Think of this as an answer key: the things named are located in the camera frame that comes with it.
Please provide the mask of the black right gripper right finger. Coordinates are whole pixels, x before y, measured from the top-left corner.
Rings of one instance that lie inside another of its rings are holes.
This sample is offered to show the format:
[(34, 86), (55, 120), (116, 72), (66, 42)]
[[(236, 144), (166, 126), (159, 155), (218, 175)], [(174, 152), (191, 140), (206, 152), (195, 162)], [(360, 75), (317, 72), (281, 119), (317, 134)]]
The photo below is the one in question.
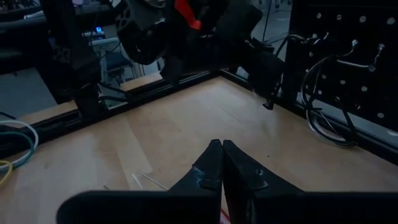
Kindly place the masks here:
[(397, 223), (395, 192), (306, 192), (223, 141), (231, 223)]

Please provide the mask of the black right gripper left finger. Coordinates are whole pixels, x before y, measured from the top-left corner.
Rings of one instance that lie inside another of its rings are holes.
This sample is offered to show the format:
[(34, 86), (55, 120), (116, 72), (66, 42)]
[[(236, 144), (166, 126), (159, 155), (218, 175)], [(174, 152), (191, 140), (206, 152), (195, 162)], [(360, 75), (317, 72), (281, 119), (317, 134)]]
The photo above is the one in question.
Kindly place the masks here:
[(57, 223), (219, 223), (223, 147), (212, 140), (169, 190), (92, 190), (72, 196)]

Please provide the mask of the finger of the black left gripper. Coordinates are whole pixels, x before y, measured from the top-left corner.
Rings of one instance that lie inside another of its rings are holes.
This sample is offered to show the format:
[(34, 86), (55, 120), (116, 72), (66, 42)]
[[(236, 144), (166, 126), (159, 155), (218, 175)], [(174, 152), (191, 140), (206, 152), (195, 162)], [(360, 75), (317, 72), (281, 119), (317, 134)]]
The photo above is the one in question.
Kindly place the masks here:
[(246, 0), (230, 1), (229, 12), (231, 16), (229, 42), (250, 39), (253, 29), (263, 16), (260, 9)]
[(261, 97), (273, 100), (284, 71), (284, 62), (274, 54), (275, 48), (251, 42), (244, 47), (242, 68), (249, 74), (248, 83)]

